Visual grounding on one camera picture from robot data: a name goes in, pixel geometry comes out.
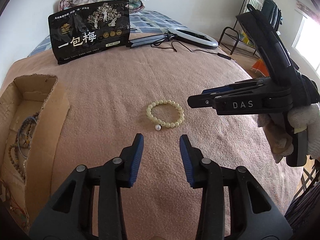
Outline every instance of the orange object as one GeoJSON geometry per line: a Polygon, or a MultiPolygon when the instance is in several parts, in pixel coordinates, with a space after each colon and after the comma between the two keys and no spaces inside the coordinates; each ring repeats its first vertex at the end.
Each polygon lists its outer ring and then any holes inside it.
{"type": "Polygon", "coordinates": [[[253,70],[253,71],[258,70],[262,73],[262,75],[264,75],[266,77],[270,76],[268,69],[262,59],[258,59],[257,62],[252,66],[251,70],[253,70]]]}

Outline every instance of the white cloth glove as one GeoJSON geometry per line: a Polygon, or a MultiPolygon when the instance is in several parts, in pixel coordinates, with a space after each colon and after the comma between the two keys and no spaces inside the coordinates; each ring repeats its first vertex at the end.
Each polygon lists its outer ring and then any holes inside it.
{"type": "MultiPolygon", "coordinates": [[[[319,104],[291,109],[288,113],[288,121],[295,129],[308,128],[307,155],[311,155],[313,159],[320,159],[319,104]]],[[[282,127],[274,124],[270,115],[259,114],[258,127],[263,127],[276,163],[293,152],[292,137],[282,127]]]]}

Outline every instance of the window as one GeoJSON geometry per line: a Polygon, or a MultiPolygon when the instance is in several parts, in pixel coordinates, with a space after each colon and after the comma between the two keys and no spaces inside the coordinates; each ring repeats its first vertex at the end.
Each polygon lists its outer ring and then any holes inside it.
{"type": "Polygon", "coordinates": [[[320,25],[303,17],[297,37],[292,45],[320,74],[320,25]]]}

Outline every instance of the metal screw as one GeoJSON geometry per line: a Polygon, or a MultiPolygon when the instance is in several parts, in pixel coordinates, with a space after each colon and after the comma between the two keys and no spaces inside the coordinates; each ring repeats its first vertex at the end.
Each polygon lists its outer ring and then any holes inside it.
{"type": "Polygon", "coordinates": [[[202,162],[203,164],[210,164],[211,160],[208,159],[208,158],[203,158],[203,159],[201,160],[201,162],[202,162]]]}
{"type": "Polygon", "coordinates": [[[241,172],[241,173],[245,173],[247,171],[247,168],[244,167],[244,166],[239,166],[238,167],[238,171],[241,172]]]}
{"type": "Polygon", "coordinates": [[[114,164],[119,164],[119,163],[122,162],[122,159],[119,158],[119,157],[116,157],[116,158],[114,158],[114,159],[112,160],[112,162],[113,162],[114,164]]]}
{"type": "Polygon", "coordinates": [[[85,166],[84,166],[84,165],[79,165],[79,166],[76,168],[76,170],[77,170],[78,172],[82,172],[82,171],[85,170],[85,166]]]}

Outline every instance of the tree illustration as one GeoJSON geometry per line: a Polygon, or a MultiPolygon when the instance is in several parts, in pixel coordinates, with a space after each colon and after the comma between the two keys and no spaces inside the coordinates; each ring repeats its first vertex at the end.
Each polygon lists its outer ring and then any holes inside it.
{"type": "Polygon", "coordinates": [[[98,21],[102,20],[102,15],[99,12],[93,12],[92,15],[88,17],[88,21],[94,24],[94,28],[98,29],[98,21]]]}
{"type": "Polygon", "coordinates": [[[113,9],[108,3],[104,3],[102,6],[98,7],[98,12],[103,14],[103,21],[111,20],[109,26],[116,26],[116,20],[121,17],[121,13],[113,9]]]}
{"type": "Polygon", "coordinates": [[[102,6],[98,7],[98,12],[103,14],[103,21],[108,20],[108,12],[112,10],[111,6],[108,3],[104,3],[102,6]]]}
{"type": "Polygon", "coordinates": [[[108,19],[111,20],[109,26],[116,26],[116,20],[121,17],[121,13],[119,13],[116,9],[111,9],[108,11],[108,19]]]}

